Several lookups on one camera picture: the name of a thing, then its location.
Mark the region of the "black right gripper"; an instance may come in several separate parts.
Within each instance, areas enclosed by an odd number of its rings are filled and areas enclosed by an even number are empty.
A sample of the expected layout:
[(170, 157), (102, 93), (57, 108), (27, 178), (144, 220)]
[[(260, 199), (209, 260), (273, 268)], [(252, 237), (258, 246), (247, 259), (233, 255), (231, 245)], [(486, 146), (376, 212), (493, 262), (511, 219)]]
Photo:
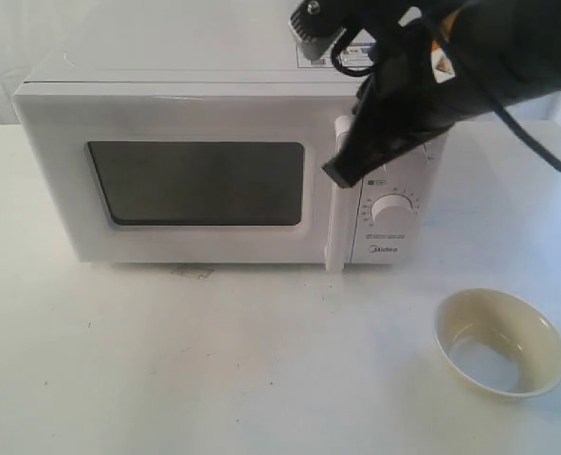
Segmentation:
[(352, 188), (390, 163), (454, 126), (429, 119), (434, 24), (456, 8), (454, 1), (365, 1), (357, 18), (373, 33), (374, 69), (359, 89), (355, 117), (343, 144), (322, 170), (340, 188)]

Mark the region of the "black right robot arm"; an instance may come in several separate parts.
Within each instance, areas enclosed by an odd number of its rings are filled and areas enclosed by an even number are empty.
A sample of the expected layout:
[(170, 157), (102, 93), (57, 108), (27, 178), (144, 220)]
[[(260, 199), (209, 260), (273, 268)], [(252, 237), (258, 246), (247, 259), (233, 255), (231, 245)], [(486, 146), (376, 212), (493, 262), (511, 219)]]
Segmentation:
[(561, 173), (561, 161), (508, 114), (509, 106), (561, 91), (561, 1), (446, 1), (379, 38), (353, 123), (323, 166), (341, 188), (493, 112)]

